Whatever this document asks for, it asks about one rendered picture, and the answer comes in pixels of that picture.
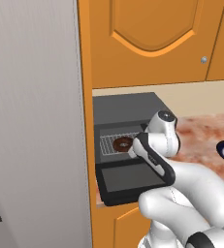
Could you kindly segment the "brown bagel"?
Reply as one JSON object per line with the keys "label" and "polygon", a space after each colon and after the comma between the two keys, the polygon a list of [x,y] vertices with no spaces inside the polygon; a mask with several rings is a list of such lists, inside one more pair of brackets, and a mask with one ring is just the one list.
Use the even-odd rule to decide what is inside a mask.
{"label": "brown bagel", "polygon": [[118,152],[127,152],[130,147],[132,146],[133,139],[129,137],[121,137],[119,139],[116,139],[112,146],[115,151]]}

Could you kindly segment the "dark grey toaster oven door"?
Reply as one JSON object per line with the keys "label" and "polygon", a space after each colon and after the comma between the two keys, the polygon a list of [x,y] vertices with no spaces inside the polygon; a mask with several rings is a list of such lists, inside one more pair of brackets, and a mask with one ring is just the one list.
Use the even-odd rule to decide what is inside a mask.
{"label": "dark grey toaster oven door", "polygon": [[141,193],[166,182],[140,159],[96,165],[100,198],[105,206],[136,202]]}

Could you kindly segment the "metal toaster oven rack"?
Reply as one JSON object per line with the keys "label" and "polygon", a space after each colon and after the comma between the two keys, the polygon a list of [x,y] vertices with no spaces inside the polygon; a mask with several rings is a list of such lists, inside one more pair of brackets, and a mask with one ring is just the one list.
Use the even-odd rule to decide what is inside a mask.
{"label": "metal toaster oven rack", "polygon": [[109,155],[117,155],[120,154],[120,151],[116,151],[113,148],[113,142],[117,139],[123,138],[123,137],[128,137],[133,139],[138,132],[133,132],[133,133],[125,133],[125,134],[113,134],[113,135],[103,135],[100,137],[100,147],[101,147],[101,153],[104,156],[109,156]]}

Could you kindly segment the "orange arched cupboard door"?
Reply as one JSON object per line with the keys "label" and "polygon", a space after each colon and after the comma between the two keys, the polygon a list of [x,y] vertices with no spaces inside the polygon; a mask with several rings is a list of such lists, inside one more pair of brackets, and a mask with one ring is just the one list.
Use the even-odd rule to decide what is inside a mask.
{"label": "orange arched cupboard door", "polygon": [[224,0],[90,0],[95,88],[202,81]]}

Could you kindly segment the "dark grey toaster oven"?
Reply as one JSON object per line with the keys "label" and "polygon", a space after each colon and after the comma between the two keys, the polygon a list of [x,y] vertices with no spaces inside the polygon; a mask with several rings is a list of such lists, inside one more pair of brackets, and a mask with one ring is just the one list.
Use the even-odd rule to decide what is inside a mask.
{"label": "dark grey toaster oven", "polygon": [[96,164],[132,160],[127,152],[104,156],[100,137],[103,135],[143,132],[160,110],[176,117],[155,93],[136,93],[93,98],[94,143]]}

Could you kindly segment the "orange base cupboard door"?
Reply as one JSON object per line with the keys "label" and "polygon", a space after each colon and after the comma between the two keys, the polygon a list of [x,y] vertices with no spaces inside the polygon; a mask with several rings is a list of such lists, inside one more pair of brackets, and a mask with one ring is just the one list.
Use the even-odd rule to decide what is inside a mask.
{"label": "orange base cupboard door", "polygon": [[147,234],[150,220],[136,207],[114,220],[113,248],[137,248]]}

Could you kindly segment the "tall grey fridge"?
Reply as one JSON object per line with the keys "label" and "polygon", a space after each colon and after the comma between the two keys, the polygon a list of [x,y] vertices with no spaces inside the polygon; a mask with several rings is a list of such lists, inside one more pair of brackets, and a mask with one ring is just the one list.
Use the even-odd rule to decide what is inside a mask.
{"label": "tall grey fridge", "polygon": [[77,0],[0,0],[6,248],[92,248]]}

